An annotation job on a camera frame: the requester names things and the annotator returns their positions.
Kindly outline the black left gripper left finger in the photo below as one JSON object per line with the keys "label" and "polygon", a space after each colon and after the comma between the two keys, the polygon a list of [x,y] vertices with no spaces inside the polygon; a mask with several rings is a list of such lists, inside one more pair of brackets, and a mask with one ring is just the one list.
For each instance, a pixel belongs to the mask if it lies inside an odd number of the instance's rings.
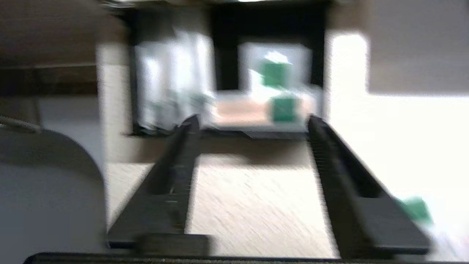
{"label": "black left gripper left finger", "polygon": [[132,248],[146,234],[184,234],[200,154],[197,115],[185,119],[107,233],[112,248]]}

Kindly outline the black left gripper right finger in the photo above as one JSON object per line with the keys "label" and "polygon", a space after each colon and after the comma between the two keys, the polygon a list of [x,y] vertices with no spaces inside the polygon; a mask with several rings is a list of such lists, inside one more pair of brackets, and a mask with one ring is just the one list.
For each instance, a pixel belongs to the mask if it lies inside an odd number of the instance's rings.
{"label": "black left gripper right finger", "polygon": [[323,119],[311,115],[308,142],[342,258],[425,257],[429,238]]}

